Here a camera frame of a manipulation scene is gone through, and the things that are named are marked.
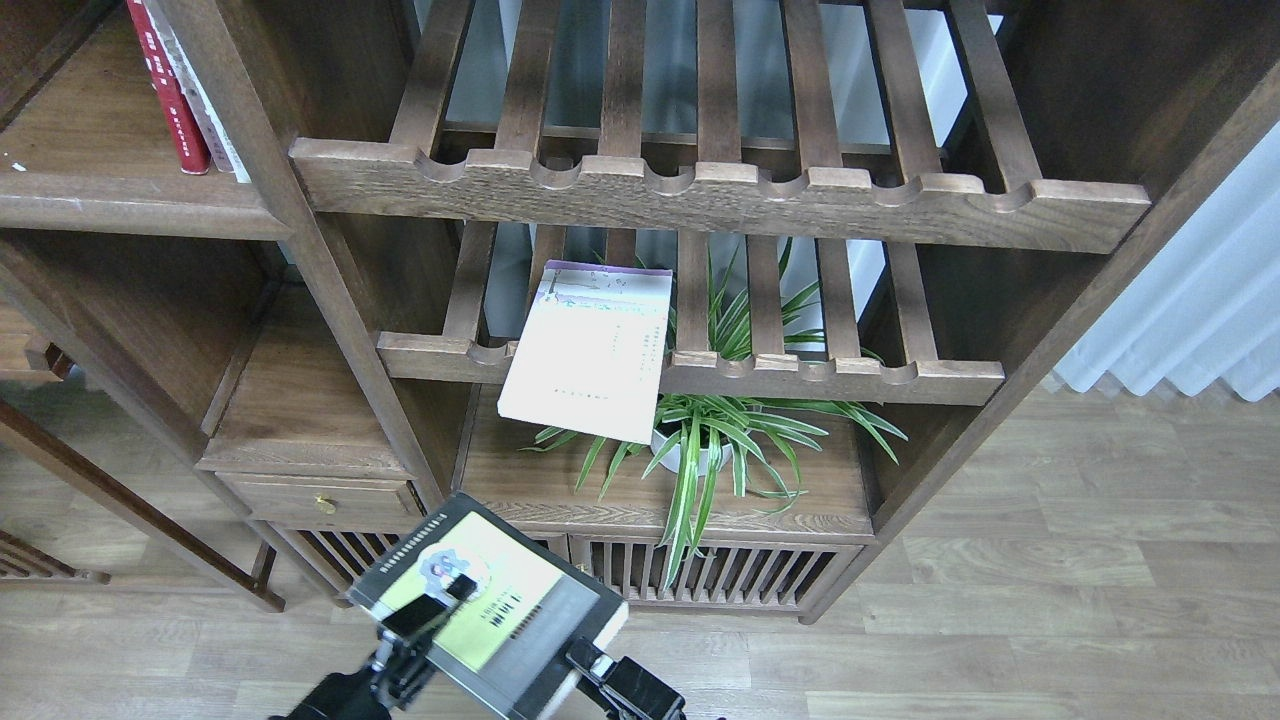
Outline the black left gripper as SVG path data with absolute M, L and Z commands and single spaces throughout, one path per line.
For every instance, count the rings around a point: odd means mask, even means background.
M 434 635 L 476 588 L 460 575 L 444 600 L 422 594 L 380 620 L 380 644 L 367 662 L 352 674 L 328 674 L 287 717 L 389 719 L 393 708 L 407 708 L 435 674 L 428 657 Z

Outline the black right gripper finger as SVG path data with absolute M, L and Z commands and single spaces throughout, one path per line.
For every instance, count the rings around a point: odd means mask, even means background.
M 577 689 L 608 719 L 685 719 L 685 698 L 631 657 L 612 659 L 589 641 L 568 643 Z

